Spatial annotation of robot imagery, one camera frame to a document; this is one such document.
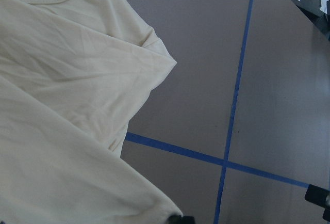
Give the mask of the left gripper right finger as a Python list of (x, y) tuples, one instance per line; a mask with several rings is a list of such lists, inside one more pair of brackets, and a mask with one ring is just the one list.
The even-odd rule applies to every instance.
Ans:
[(183, 224), (195, 224), (195, 219), (193, 216), (184, 216)]

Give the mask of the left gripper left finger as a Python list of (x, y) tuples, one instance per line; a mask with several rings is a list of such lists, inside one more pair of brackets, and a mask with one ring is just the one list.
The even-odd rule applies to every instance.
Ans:
[(167, 224), (180, 224), (183, 220), (181, 215), (172, 215), (168, 218)]

